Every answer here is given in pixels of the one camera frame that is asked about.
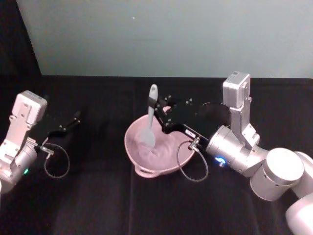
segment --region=metal connector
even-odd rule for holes
[[[199,144],[200,142],[200,138],[199,137],[196,137],[191,143],[190,145],[188,146],[188,149],[189,150],[194,150],[196,152],[199,153],[199,149],[197,148],[197,145]]]

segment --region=black cable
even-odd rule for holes
[[[190,177],[187,176],[186,173],[183,171],[183,169],[182,169],[182,167],[181,167],[181,165],[180,165],[180,163],[179,163],[179,155],[178,155],[179,149],[180,149],[181,146],[182,146],[183,144],[185,144],[185,143],[191,143],[191,141],[184,141],[184,142],[182,142],[182,143],[178,146],[177,152],[176,152],[176,160],[177,160],[178,167],[179,167],[180,171],[182,172],[182,174],[183,174],[188,180],[190,180],[190,181],[192,181],[192,182],[197,182],[197,183],[198,183],[198,182],[201,182],[201,181],[205,180],[205,179],[208,177],[208,175],[209,175],[209,167],[208,167],[208,165],[207,165],[207,163],[206,163],[206,160],[205,160],[203,154],[202,154],[197,148],[194,148],[194,150],[195,150],[197,153],[199,153],[199,155],[201,156],[201,158],[202,158],[202,160],[203,160],[203,162],[204,162],[205,170],[206,170],[205,176],[203,176],[201,179],[193,179],[193,178],[190,178]]]
[[[70,160],[69,160],[69,156],[68,156],[67,152],[66,152],[61,146],[59,146],[59,145],[57,145],[57,144],[54,144],[54,143],[46,143],[45,145],[51,145],[51,146],[55,146],[55,147],[60,148],[60,149],[65,153],[65,155],[66,155],[66,157],[67,157],[67,163],[68,163],[68,165],[67,165],[67,170],[66,170],[66,172],[65,172],[63,175],[60,175],[60,176],[52,175],[52,174],[50,174],[50,173],[48,172],[48,170],[47,170],[47,168],[46,168],[47,162],[48,162],[49,158],[51,157],[51,156],[49,156],[49,157],[47,157],[47,158],[45,159],[45,163],[44,163],[44,170],[45,170],[46,174],[47,174],[48,176],[50,176],[52,179],[57,179],[57,180],[58,180],[58,179],[64,178],[64,177],[68,174],[68,172],[69,172],[69,167],[70,167]]]

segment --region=silicone spatula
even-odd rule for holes
[[[157,100],[157,85],[153,84],[150,88],[149,98]],[[140,142],[144,143],[148,147],[153,148],[156,144],[155,135],[152,132],[152,121],[155,113],[155,109],[153,107],[148,108],[148,123],[147,126],[140,133]]]

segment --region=bowl handle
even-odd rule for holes
[[[159,172],[155,172],[153,170],[146,170],[146,169],[141,168],[138,165],[135,165],[135,172],[137,173],[137,175],[144,177],[144,178],[154,178],[160,175]]]

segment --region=wall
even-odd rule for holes
[[[313,77],[312,0],[17,0],[42,74]]]

